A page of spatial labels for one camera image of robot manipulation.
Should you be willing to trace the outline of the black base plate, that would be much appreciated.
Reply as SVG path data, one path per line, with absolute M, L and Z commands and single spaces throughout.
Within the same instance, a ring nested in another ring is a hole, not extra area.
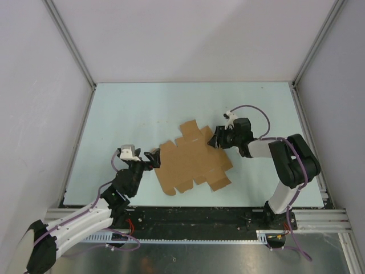
M 106 228 L 134 230 L 140 241 L 256 240 L 258 231 L 284 234 L 296 230 L 293 212 L 275 215 L 267 208 L 230 207 L 127 207 L 106 205 L 87 209 L 81 217 L 67 216 L 56 225 L 87 237 Z

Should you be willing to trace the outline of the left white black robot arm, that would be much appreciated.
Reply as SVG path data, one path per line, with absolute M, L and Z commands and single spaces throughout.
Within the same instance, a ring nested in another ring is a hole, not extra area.
M 161 166 L 160 149 L 145 152 L 146 160 L 133 145 L 121 146 L 115 155 L 128 167 L 118 170 L 113 180 L 99 187 L 94 202 L 48 224 L 41 220 L 30 224 L 34 243 L 26 273 L 45 273 L 78 242 L 97 231 L 125 224 L 126 208 L 137 194 L 143 173 Z

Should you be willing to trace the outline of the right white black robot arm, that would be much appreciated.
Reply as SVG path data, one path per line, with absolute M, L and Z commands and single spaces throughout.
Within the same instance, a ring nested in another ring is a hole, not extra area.
M 287 138 L 255 138 L 248 118 L 233 118 L 217 126 L 207 145 L 235 147 L 243 158 L 270 158 L 279 183 L 265 202 L 262 216 L 252 223 L 259 228 L 280 229 L 290 223 L 290 210 L 299 193 L 321 172 L 318 159 L 300 134 Z

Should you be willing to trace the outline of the aluminium frame rail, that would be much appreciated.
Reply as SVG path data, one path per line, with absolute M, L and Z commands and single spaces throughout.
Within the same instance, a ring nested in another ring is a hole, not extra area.
M 343 209 L 293 209 L 270 219 L 262 208 L 243 207 L 129 207 L 114 228 L 134 227 L 146 231 L 153 227 L 177 230 L 190 227 L 233 227 L 248 231 L 279 231 L 287 225 L 297 231 L 348 231 L 351 229 Z

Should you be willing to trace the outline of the brown cardboard box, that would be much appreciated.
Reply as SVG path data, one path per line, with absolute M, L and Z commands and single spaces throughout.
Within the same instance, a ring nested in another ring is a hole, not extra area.
M 181 137 L 159 145 L 161 166 L 156 169 L 162 191 L 169 196 L 207 183 L 212 191 L 231 184 L 226 171 L 233 165 L 226 152 L 213 148 L 209 126 L 199 128 L 195 120 L 180 125 Z

